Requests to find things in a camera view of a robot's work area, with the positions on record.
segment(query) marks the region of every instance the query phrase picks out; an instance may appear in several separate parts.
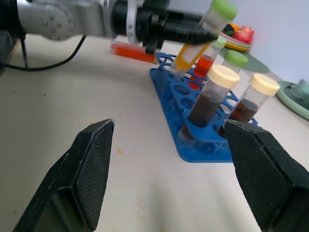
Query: blue test tube rack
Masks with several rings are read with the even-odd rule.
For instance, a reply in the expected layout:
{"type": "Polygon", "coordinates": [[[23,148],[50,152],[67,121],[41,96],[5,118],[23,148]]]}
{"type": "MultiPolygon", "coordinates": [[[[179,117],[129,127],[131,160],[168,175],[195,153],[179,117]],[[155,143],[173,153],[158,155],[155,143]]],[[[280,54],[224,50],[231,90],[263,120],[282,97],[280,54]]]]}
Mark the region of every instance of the blue test tube rack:
{"type": "MultiPolygon", "coordinates": [[[[237,102],[238,98],[230,91],[207,127],[196,127],[190,122],[188,116],[203,88],[200,78],[194,75],[194,68],[191,68],[183,78],[174,78],[174,75],[169,72],[169,67],[175,56],[158,52],[156,58],[160,66],[157,69],[150,69],[150,75],[180,157],[187,162],[232,162],[227,139],[219,136],[217,130],[228,116],[223,107],[233,110],[234,106],[230,102],[237,102]],[[190,79],[192,75],[196,78],[194,81],[190,79]],[[192,89],[189,83],[198,86],[199,89],[192,89]],[[196,139],[192,147],[183,146],[177,139],[184,124],[196,139]]],[[[254,118],[251,123],[257,125],[254,118]]]]}

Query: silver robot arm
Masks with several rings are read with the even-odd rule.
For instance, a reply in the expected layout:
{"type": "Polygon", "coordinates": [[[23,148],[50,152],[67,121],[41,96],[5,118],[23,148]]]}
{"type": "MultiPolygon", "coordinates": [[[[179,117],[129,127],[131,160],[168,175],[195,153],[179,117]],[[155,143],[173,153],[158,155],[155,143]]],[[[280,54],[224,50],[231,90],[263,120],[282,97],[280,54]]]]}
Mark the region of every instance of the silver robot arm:
{"type": "Polygon", "coordinates": [[[62,41],[74,35],[126,35],[154,54],[164,40],[186,44],[213,41],[200,15],[168,10],[169,0],[0,0],[0,30],[24,38],[39,34],[62,41]]]}
{"type": "Polygon", "coordinates": [[[26,33],[50,40],[74,35],[115,38],[112,12],[116,0],[17,0],[18,17],[26,33]]]}

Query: yellow liquid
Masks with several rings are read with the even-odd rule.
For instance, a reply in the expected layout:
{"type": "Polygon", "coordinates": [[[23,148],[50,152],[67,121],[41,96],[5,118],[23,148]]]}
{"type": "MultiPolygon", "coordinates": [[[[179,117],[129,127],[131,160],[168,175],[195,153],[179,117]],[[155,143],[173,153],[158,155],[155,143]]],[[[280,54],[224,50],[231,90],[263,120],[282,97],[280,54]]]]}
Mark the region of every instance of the yellow liquid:
{"type": "Polygon", "coordinates": [[[191,66],[194,64],[194,62],[204,53],[204,51],[211,45],[212,42],[206,43],[199,53],[194,57],[194,59],[191,62],[188,62],[187,60],[183,59],[183,54],[187,49],[194,48],[193,45],[185,44],[181,51],[179,52],[178,56],[175,58],[175,69],[177,71],[188,71],[191,66]]]}

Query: white table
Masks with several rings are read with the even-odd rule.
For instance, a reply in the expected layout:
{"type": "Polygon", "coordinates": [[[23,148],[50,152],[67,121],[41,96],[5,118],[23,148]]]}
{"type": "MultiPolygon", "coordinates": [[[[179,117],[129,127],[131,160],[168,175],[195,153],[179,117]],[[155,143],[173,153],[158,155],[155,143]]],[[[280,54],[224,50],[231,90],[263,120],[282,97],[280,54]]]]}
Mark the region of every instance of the white table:
{"type": "MultiPolygon", "coordinates": [[[[27,37],[31,67],[64,60],[80,38],[27,37]]],[[[48,169],[90,123],[114,118],[109,179],[99,232],[259,232],[232,163],[187,163],[176,150],[149,76],[154,64],[109,54],[87,38],[70,63],[46,72],[6,70],[0,78],[0,222],[12,231],[48,169]]],[[[179,44],[163,51],[177,53],[179,44]]],[[[21,52],[12,60],[22,64],[21,52]]],[[[242,73],[240,95],[249,77],[242,73]]],[[[307,169],[309,130],[276,98],[258,112],[307,169]]]]}

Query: green plate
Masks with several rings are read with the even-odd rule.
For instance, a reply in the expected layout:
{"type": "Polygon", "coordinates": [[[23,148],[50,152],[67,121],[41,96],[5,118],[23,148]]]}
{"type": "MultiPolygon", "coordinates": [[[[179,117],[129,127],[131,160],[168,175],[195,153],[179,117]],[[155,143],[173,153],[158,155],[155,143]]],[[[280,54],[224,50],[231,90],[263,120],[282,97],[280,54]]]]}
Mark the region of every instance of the green plate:
{"type": "MultiPolygon", "coordinates": [[[[225,48],[225,47],[222,48],[221,51],[220,51],[220,55],[222,57],[224,57],[227,50],[228,49],[225,48]]],[[[269,68],[265,64],[260,62],[255,57],[251,56],[248,52],[240,52],[240,53],[244,54],[249,59],[247,66],[243,68],[244,70],[252,71],[252,72],[255,72],[255,73],[268,73],[268,72],[270,72],[269,68]]]]}
{"type": "Polygon", "coordinates": [[[279,100],[285,104],[288,108],[290,108],[292,111],[297,113],[298,115],[302,116],[303,118],[309,120],[309,110],[302,107],[301,105],[297,104],[295,101],[293,101],[291,98],[289,98],[285,92],[284,89],[292,84],[288,81],[279,81],[280,89],[277,93],[277,97],[279,100]]]}

